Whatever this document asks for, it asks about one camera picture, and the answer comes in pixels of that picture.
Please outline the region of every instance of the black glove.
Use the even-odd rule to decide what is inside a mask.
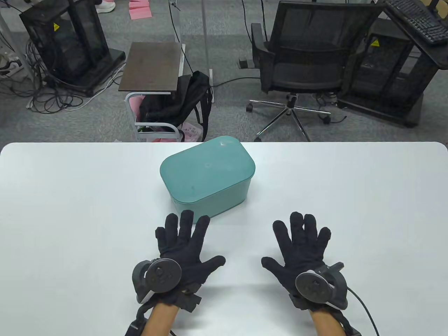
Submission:
[[[316,219],[313,215],[305,215],[303,218],[302,214],[293,212],[289,221],[292,239],[289,238],[288,229],[282,221],[276,220],[272,225],[283,255],[284,266],[270,257],[262,258],[261,264],[276,276],[291,295],[299,297],[300,293],[295,284],[296,278],[303,272],[324,265],[323,253],[330,240],[331,232],[329,228],[322,228],[317,235]]]
[[[199,218],[193,235],[191,235],[193,216],[191,210],[182,211],[179,234],[177,234],[177,216],[175,214],[167,216],[165,228],[159,227],[155,231],[160,257],[176,261],[182,269],[181,280],[177,285],[182,290],[192,284],[205,283],[213,271],[225,264],[225,258],[222,255],[217,255],[204,263],[201,262],[199,255],[210,217]]]
[[[139,323],[143,323],[145,312],[158,302],[175,305],[192,312],[201,302],[201,298],[194,293],[205,283],[213,271],[225,264],[225,258],[222,255],[217,255],[204,263],[201,262],[199,255],[210,217],[199,218],[193,235],[191,235],[193,216],[194,214],[190,210],[182,211],[179,234],[177,234],[177,216],[175,214],[167,216],[164,228],[159,227],[155,230],[160,257],[176,261],[181,267],[182,275],[176,287],[168,292],[153,294],[149,301],[140,307],[136,319]]]

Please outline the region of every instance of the warning label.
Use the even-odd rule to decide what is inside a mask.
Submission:
[[[378,39],[376,39],[375,41],[372,42],[371,44],[372,47],[379,47],[379,41]]]

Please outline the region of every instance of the computer case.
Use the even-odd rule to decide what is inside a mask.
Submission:
[[[91,0],[43,0],[20,18],[51,74],[49,84],[92,96],[125,59],[124,52],[108,48]]]
[[[361,49],[338,106],[407,127],[418,125],[423,91],[436,64],[392,20],[377,19]]]

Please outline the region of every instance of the office chair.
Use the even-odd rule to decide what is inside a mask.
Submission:
[[[280,1],[269,41],[263,40],[261,24],[252,23],[252,56],[260,69],[261,90],[289,93],[286,104],[250,100],[247,112],[254,103],[282,109],[255,141],[261,141],[260,135],[285,114],[310,141],[296,111],[330,112],[295,106],[297,95],[340,91],[351,76],[357,47],[382,10],[377,4]]]

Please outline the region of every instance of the glove finger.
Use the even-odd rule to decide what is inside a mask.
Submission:
[[[194,232],[191,236],[189,246],[195,255],[199,256],[201,254],[202,245],[204,244],[205,233],[207,232],[208,225],[210,223],[209,216],[202,216],[198,219]]]
[[[159,247],[159,251],[161,251],[167,245],[165,228],[158,227],[157,229],[155,229],[155,237],[157,238],[157,245]]]
[[[317,239],[316,219],[313,215],[306,214],[303,219],[305,223],[305,237],[310,243],[314,243]]]
[[[293,212],[289,217],[291,224],[291,238],[294,245],[305,243],[305,231],[303,230],[303,216],[299,212]]]
[[[202,263],[202,267],[208,271],[208,274],[216,271],[218,267],[224,266],[225,258],[222,255],[217,255]]]
[[[182,211],[179,225],[179,236],[177,237],[178,244],[186,245],[190,241],[193,217],[194,213],[191,210]]]
[[[319,235],[317,236],[317,248],[319,250],[319,254],[323,257],[323,253],[327,248],[328,241],[332,236],[332,232],[329,228],[321,228]]]
[[[177,216],[169,214],[165,220],[165,236],[167,246],[173,247],[177,241]]]
[[[274,234],[277,238],[277,243],[279,244],[283,259],[286,262],[288,256],[294,253],[294,246],[289,238],[288,229],[281,220],[276,220],[274,224],[272,224],[272,229],[274,230]]]
[[[271,257],[263,257],[261,258],[261,265],[276,276],[278,280],[280,280],[280,275],[284,271],[284,267],[281,266],[274,258]]]

